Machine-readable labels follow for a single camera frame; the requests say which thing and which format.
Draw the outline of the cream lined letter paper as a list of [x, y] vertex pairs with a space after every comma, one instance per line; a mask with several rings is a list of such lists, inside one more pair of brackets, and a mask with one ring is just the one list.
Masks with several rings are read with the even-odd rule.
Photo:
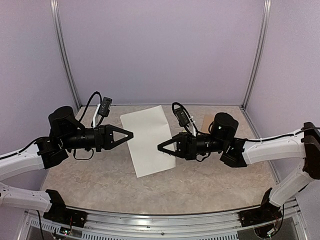
[[120, 116], [124, 129], [133, 133], [127, 144], [137, 178], [176, 167], [176, 157], [158, 150], [158, 145], [172, 138], [161, 105]]

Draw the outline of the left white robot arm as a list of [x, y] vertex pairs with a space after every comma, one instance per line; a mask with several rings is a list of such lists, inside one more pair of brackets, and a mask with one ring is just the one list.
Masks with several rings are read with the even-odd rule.
[[[70, 106], [56, 109], [48, 120], [49, 136], [38, 137], [20, 150], [1, 155], [1, 180], [58, 166], [69, 157], [71, 150], [94, 153], [112, 150], [134, 137], [132, 132], [110, 124], [87, 128], [76, 119]], [[70, 218], [69, 209], [55, 190], [32, 191], [1, 184], [0, 205], [50, 213], [61, 223]]]

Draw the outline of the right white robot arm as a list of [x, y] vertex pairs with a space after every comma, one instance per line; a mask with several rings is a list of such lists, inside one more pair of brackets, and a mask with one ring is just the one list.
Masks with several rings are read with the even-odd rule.
[[220, 161], [231, 168], [244, 168], [260, 162], [281, 159], [302, 159], [277, 186], [270, 188], [263, 197], [256, 218], [266, 222], [276, 209], [309, 183], [320, 178], [320, 129], [311, 122], [290, 133], [269, 138], [247, 139], [235, 136], [238, 121], [226, 112], [215, 115], [207, 134], [193, 135], [180, 132], [157, 149], [163, 153], [189, 160], [197, 156], [207, 158], [219, 153]]

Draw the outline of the brown kraft envelope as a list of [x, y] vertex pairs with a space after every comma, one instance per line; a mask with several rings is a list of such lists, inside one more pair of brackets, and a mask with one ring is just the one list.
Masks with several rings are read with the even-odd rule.
[[206, 114], [203, 118], [201, 132], [203, 133], [209, 133], [209, 126], [214, 121], [215, 116]]

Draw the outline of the front aluminium rail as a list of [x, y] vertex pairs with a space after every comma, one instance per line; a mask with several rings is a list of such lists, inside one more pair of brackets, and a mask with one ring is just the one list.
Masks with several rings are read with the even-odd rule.
[[82, 227], [39, 218], [26, 211], [19, 240], [306, 240], [295, 200], [283, 216], [267, 222], [246, 222], [255, 206], [194, 214], [133, 214], [86, 209]]

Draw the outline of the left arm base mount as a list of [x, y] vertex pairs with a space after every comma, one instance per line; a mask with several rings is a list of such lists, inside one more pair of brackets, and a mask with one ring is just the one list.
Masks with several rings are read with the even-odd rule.
[[87, 212], [68, 208], [56, 190], [47, 189], [45, 192], [49, 195], [51, 203], [49, 210], [43, 213], [45, 219], [71, 227], [84, 227], [88, 216]]

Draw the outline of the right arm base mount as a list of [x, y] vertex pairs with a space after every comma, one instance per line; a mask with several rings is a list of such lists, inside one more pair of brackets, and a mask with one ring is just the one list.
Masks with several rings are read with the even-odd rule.
[[269, 188], [265, 192], [259, 207], [250, 210], [242, 210], [238, 213], [242, 227], [258, 225], [282, 218], [283, 214], [280, 210], [281, 207], [270, 203], [271, 190], [272, 188]]

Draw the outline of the left aluminium frame post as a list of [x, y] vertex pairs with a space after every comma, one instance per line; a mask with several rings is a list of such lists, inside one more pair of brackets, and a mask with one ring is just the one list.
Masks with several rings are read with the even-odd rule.
[[75, 108], [79, 110], [82, 107], [82, 104], [80, 101], [75, 80], [73, 78], [71, 65], [68, 58], [67, 48], [66, 48], [64, 36], [63, 36], [63, 28], [62, 28], [62, 23], [60, 18], [60, 12], [59, 12], [59, 3], [57, 0], [50, 0], [50, 9], [52, 14], [55, 34], [57, 38], [58, 49], [59, 49], [63, 69], [66, 75], [67, 84], [69, 86], [71, 97], [74, 102]]

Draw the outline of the aluminium frame post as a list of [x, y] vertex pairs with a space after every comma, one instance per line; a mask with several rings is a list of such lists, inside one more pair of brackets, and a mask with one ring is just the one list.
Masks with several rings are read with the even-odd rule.
[[248, 82], [244, 99], [241, 105], [244, 112], [247, 110], [249, 106], [249, 102], [250, 102], [253, 89], [256, 83], [259, 66], [263, 56], [264, 45], [265, 45], [265, 40], [268, 32], [268, 25], [269, 25], [270, 14], [271, 14], [271, 5], [272, 5], [271, 0], [264, 1], [262, 20], [261, 20], [255, 55], [253, 59], [253, 65], [250, 71], [249, 82]]
[[63, 28], [62, 28], [62, 23], [60, 18], [60, 12], [59, 12], [59, 3], [57, 0], [50, 0], [50, 9], [52, 14], [55, 34], [57, 38], [58, 49], [59, 49], [63, 69], [66, 75], [67, 84], [69, 86], [71, 97], [74, 102], [75, 108], [79, 110], [82, 107], [82, 104], [80, 101], [75, 80], [73, 78], [71, 65], [68, 58], [67, 48], [66, 48], [64, 36], [63, 36]]

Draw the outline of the right aluminium frame post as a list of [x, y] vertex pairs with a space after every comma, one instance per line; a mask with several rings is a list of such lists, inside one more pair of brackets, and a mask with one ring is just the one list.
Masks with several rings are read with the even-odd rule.
[[262, 20], [261, 20], [255, 55], [253, 59], [253, 65], [250, 71], [249, 82], [248, 82], [244, 99], [241, 105], [244, 112], [247, 110], [249, 106], [249, 102], [250, 102], [253, 89], [256, 83], [259, 66], [263, 56], [264, 45], [265, 45], [265, 40], [268, 32], [268, 25], [269, 25], [270, 14], [271, 14], [271, 5], [272, 5], [271, 0], [264, 1]]

